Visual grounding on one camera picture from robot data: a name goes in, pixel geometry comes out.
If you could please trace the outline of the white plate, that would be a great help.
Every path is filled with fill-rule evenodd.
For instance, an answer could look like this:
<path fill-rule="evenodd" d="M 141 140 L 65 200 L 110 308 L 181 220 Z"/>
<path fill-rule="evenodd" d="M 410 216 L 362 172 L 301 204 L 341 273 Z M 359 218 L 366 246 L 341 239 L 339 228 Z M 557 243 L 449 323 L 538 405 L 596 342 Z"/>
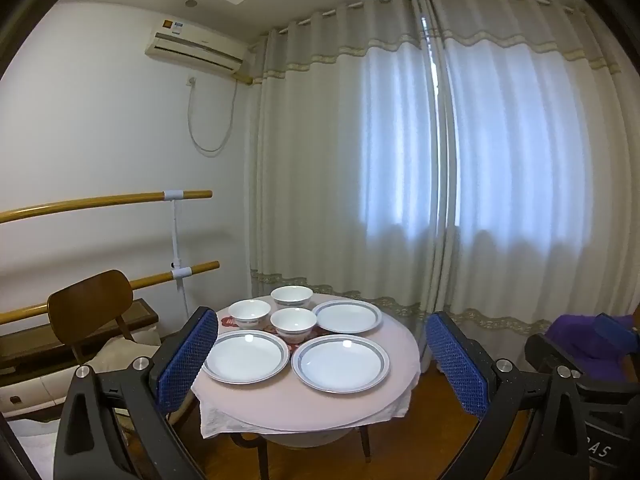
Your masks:
<path fill-rule="evenodd" d="M 352 335 L 326 335 L 295 350 L 291 367 L 307 387 L 329 394 L 356 394 L 382 384 L 390 357 L 376 342 Z"/>
<path fill-rule="evenodd" d="M 312 309 L 322 330 L 334 334 L 358 335 L 376 330 L 383 321 L 381 310 L 368 302 L 337 299 Z"/>
<path fill-rule="evenodd" d="M 218 337 L 203 370 L 215 382 L 247 386 L 277 376 L 289 360 L 290 349 L 280 337 L 261 330 L 232 330 Z"/>

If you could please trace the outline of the white bowl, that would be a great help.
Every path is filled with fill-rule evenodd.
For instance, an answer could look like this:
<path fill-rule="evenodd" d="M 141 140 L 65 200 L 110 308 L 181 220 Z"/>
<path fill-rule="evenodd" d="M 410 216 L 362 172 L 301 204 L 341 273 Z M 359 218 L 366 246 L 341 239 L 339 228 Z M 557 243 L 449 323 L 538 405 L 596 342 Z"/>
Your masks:
<path fill-rule="evenodd" d="M 300 344 L 317 325 L 317 317 L 314 312 L 304 308 L 285 308 L 274 312 L 270 323 L 288 344 Z"/>
<path fill-rule="evenodd" d="M 299 285 L 281 286 L 270 292 L 276 304 L 285 308 L 304 308 L 312 296 L 314 291 L 311 288 Z"/>
<path fill-rule="evenodd" d="M 232 304 L 228 312 L 242 330 L 262 330 L 268 323 L 271 306 L 264 300 L 245 299 Z"/>

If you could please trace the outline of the purple cloth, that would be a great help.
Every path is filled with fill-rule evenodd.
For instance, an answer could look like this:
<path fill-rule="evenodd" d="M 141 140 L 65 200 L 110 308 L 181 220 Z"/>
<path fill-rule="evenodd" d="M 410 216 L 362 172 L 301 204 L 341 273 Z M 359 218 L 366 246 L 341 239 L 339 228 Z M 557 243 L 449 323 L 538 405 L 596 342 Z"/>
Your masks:
<path fill-rule="evenodd" d="M 566 352 L 589 377 L 626 382 L 626 356 L 639 349 L 632 315 L 596 316 L 564 314 L 544 334 Z"/>

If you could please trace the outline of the beige cushion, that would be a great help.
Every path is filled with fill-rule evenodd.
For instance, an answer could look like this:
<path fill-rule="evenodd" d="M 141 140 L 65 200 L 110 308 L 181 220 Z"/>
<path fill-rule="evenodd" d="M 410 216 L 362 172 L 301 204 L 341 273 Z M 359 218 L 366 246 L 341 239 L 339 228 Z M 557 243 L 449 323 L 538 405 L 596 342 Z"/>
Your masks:
<path fill-rule="evenodd" d="M 157 344 L 139 344 L 125 338 L 112 338 L 87 365 L 97 373 L 126 370 L 140 356 L 152 358 L 159 348 Z"/>

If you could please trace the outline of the brown wooden chair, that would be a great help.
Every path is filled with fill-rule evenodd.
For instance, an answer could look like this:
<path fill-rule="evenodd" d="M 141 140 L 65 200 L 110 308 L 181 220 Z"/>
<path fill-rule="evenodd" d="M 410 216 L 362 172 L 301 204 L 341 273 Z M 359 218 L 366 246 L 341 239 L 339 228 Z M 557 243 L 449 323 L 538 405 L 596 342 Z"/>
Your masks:
<path fill-rule="evenodd" d="M 124 370 L 135 359 L 154 356 L 158 341 L 146 344 L 134 339 L 124 321 L 134 293 L 130 281 L 119 270 L 109 270 L 86 278 L 50 295 L 48 317 L 56 338 L 72 348 L 78 364 L 88 364 L 96 372 Z M 84 341 L 104 325 L 114 322 L 120 335 L 107 341 L 91 359 L 82 354 Z"/>

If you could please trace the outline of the low wooden white cabinet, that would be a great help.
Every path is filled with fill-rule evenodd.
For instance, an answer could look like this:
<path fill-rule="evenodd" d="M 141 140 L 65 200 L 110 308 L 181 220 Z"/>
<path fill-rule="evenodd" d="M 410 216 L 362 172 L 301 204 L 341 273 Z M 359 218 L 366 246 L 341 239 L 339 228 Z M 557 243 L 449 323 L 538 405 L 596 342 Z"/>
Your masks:
<path fill-rule="evenodd" d="M 158 315 L 143 299 L 134 300 L 124 321 L 133 335 L 157 336 Z M 82 355 L 92 359 L 118 335 L 116 323 L 107 323 L 82 343 Z M 56 338 L 49 324 L 1 335 L 1 413 L 20 417 L 64 403 L 76 367 L 72 348 Z"/>

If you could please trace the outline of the white bed cover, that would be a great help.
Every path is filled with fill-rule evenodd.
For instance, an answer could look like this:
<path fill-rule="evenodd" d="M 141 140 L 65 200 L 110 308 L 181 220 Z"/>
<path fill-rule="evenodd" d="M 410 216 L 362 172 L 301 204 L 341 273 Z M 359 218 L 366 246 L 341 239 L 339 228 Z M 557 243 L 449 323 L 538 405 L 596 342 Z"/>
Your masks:
<path fill-rule="evenodd" d="M 30 419 L 10 420 L 9 426 L 43 479 L 53 479 L 54 451 L 58 436 L 58 419 L 36 422 Z"/>

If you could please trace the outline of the white bar stand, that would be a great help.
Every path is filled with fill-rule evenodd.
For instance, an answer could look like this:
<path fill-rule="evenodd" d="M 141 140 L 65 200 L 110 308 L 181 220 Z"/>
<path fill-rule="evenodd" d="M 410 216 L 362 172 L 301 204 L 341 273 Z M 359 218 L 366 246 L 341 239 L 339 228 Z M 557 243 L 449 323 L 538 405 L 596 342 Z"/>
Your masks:
<path fill-rule="evenodd" d="M 180 255 L 180 242 L 179 242 L 179 221 L 178 221 L 178 203 L 180 200 L 186 198 L 186 193 L 183 190 L 166 190 L 163 192 L 164 201 L 170 203 L 171 206 L 171 274 L 176 282 L 178 296 L 182 301 L 184 310 L 184 317 L 189 318 L 189 303 L 186 298 L 186 289 L 184 288 L 183 280 L 189 276 L 186 271 L 183 271 L 183 265 Z"/>

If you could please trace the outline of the lower wooden ballet bar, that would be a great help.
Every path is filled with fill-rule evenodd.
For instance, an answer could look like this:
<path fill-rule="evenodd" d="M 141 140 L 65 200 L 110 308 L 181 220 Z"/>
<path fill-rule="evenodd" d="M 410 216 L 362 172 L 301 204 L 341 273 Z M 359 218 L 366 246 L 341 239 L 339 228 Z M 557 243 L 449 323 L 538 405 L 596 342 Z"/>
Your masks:
<path fill-rule="evenodd" d="M 217 260 L 185 266 L 183 271 L 193 275 L 220 268 Z M 134 301 L 134 291 L 174 282 L 171 271 L 129 281 L 122 272 L 111 270 L 70 285 L 52 294 L 45 304 L 1 313 L 1 324 L 24 321 L 46 314 L 51 323 L 62 321 L 67 315 L 92 318 L 102 315 L 107 321 L 122 315 Z"/>

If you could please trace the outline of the wooden ballet bar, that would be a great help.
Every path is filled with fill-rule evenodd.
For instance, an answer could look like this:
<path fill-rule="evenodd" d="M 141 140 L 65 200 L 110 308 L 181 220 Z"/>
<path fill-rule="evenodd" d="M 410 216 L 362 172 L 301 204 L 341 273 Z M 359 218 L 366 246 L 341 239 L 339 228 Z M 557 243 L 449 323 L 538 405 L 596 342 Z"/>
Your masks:
<path fill-rule="evenodd" d="M 209 200 L 213 196 L 214 193 L 211 190 L 167 190 L 61 200 L 60 202 L 2 211 L 1 223 L 48 216 L 49 214 L 60 214 L 61 212 L 120 205 L 173 202 L 174 200 Z"/>
<path fill-rule="evenodd" d="M 193 275 L 220 268 L 217 260 L 185 266 L 183 271 Z M 70 285 L 52 294 L 45 304 L 1 313 L 1 324 L 24 321 L 46 314 L 51 323 L 62 321 L 67 315 L 92 318 L 102 315 L 107 321 L 122 315 L 134 301 L 134 291 L 174 282 L 171 271 L 129 281 L 122 272 L 111 270 Z"/>

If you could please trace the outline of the right beige curtain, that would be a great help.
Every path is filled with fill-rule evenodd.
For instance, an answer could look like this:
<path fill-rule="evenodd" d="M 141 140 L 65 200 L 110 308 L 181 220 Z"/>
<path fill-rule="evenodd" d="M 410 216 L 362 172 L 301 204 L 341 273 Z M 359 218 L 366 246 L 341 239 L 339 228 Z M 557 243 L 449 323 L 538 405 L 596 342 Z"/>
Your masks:
<path fill-rule="evenodd" d="M 446 310 L 495 358 L 639 301 L 639 76 L 593 10 L 428 0 L 454 121 Z"/>

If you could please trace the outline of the beige curtain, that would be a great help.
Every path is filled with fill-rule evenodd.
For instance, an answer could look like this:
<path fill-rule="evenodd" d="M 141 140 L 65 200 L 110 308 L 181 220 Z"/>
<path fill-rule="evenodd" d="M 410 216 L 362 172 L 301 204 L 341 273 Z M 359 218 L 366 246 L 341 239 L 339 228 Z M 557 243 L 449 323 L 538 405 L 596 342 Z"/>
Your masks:
<path fill-rule="evenodd" d="M 428 0 L 454 121 L 446 310 L 495 358 L 639 301 L 639 76 L 593 10 Z"/>
<path fill-rule="evenodd" d="M 360 0 L 263 34 L 250 66 L 250 279 L 375 304 L 422 338 L 445 196 L 426 0 Z"/>

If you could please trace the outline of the upper wooden ballet bar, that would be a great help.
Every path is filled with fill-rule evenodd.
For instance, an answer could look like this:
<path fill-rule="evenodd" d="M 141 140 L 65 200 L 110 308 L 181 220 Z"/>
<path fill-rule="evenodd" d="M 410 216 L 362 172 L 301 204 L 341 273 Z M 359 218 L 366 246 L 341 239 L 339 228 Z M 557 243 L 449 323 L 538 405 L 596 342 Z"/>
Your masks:
<path fill-rule="evenodd" d="M 48 216 L 49 214 L 60 214 L 61 212 L 120 205 L 173 202 L 174 200 L 209 200 L 213 196 L 214 193 L 211 190 L 167 190 L 61 200 L 60 202 L 2 211 L 1 223 Z"/>

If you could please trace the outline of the left beige curtain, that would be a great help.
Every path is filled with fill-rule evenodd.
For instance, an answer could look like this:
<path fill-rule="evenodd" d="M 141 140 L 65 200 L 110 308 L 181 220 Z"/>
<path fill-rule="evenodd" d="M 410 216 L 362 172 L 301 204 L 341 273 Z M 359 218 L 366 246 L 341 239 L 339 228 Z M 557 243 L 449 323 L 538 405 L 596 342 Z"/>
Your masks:
<path fill-rule="evenodd" d="M 360 0 L 263 34 L 250 66 L 250 279 L 375 304 L 422 338 L 445 196 L 426 0 Z"/>

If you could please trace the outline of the white air conditioner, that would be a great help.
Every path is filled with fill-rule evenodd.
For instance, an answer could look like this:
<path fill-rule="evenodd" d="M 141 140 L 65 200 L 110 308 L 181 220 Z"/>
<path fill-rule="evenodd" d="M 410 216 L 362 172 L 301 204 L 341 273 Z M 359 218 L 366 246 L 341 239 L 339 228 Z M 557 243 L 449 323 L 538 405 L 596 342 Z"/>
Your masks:
<path fill-rule="evenodd" d="M 244 42 L 175 18 L 163 18 L 144 53 L 163 62 L 234 76 L 247 52 Z"/>

